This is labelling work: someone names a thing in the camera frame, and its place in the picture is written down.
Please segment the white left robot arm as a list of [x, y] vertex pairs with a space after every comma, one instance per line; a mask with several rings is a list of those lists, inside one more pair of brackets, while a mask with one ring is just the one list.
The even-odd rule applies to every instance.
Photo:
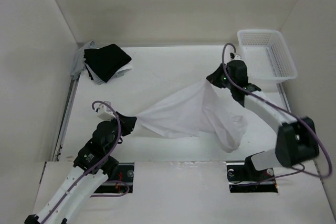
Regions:
[[131, 134], [137, 118], [120, 113], [97, 125], [92, 138], [78, 152], [69, 174], [52, 199], [38, 213], [29, 215], [25, 223], [74, 223], [84, 204], [98, 197], [96, 190], [105, 182], [116, 189], [110, 197], [122, 197], [130, 191], [130, 181], [123, 181], [120, 163], [110, 154], [122, 137]]

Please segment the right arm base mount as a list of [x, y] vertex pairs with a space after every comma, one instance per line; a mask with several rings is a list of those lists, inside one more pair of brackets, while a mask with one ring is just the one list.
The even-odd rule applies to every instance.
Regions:
[[250, 158], [226, 163], [231, 193], [277, 193], [273, 168], [256, 170]]

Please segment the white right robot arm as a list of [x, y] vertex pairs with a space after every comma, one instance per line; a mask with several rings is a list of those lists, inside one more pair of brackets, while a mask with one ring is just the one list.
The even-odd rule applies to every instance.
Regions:
[[268, 168], [291, 168], [319, 156], [312, 119], [296, 119], [271, 103], [260, 87], [248, 81], [247, 66], [242, 60], [220, 64], [206, 79], [218, 88], [228, 88], [237, 103], [254, 112], [277, 134], [275, 148], [245, 159], [243, 172], [248, 179], [257, 179]]

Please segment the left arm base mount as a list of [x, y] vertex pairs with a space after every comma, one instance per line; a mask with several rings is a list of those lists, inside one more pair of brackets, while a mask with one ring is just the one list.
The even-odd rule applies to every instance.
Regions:
[[134, 168], [135, 163], [120, 163], [115, 176], [99, 186], [94, 194], [123, 194], [127, 191], [126, 184], [128, 193], [133, 193]]

